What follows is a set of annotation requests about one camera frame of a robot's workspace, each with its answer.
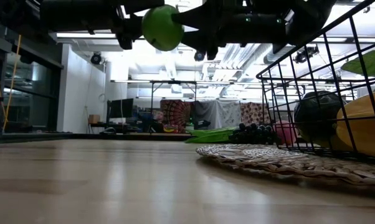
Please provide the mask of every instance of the white wall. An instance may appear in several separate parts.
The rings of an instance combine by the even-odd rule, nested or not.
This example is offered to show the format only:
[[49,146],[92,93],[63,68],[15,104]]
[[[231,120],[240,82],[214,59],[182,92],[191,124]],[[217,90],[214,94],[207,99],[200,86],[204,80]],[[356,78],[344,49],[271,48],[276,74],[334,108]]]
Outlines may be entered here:
[[63,46],[60,78],[58,131],[86,133],[88,116],[99,114],[105,119],[105,73],[99,71],[72,51],[69,44]]

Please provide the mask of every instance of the woven rug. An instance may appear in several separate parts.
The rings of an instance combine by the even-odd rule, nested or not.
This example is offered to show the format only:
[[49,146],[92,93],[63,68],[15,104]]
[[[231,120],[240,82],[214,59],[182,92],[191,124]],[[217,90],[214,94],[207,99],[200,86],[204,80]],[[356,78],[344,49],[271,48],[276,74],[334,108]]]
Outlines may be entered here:
[[275,146],[220,144],[196,152],[225,166],[282,175],[341,179],[354,185],[375,185],[375,165],[277,149]]

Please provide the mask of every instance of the green ball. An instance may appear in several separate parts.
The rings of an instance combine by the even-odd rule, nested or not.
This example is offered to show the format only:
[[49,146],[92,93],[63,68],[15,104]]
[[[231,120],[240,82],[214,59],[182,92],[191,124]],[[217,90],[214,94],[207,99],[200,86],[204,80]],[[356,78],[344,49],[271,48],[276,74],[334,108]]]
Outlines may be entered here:
[[175,7],[163,5],[150,9],[142,19],[143,36],[158,50],[173,50],[182,41],[183,26],[171,18],[175,13],[179,13]]

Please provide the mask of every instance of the wooden floor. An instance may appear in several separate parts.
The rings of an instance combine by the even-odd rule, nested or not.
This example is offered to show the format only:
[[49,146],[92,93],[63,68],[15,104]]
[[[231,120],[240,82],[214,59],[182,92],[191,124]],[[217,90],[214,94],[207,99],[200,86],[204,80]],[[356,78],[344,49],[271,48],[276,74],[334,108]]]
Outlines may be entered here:
[[375,223],[375,198],[237,174],[182,142],[0,148],[0,224]]

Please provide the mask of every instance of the computer monitor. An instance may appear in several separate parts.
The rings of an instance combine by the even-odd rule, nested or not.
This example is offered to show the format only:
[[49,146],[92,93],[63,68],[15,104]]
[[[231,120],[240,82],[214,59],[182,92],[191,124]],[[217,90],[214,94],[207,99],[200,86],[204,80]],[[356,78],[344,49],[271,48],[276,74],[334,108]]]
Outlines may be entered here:
[[110,102],[109,118],[130,118],[132,117],[133,99],[113,100]]

